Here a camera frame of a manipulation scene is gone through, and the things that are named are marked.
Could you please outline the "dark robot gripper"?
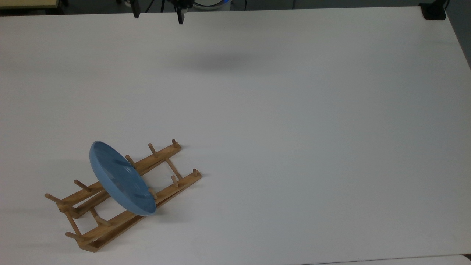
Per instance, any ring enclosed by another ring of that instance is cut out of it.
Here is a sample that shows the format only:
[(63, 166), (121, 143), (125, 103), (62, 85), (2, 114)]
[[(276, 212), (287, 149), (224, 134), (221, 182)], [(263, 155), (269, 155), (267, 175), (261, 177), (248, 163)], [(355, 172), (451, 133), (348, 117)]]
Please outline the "dark robot gripper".
[[(177, 8), (178, 23), (180, 25), (184, 22), (184, 9), (192, 8), (194, 0), (168, 0), (174, 7)], [(135, 18), (140, 17), (140, 4), (138, 0), (132, 0), (132, 12)]]

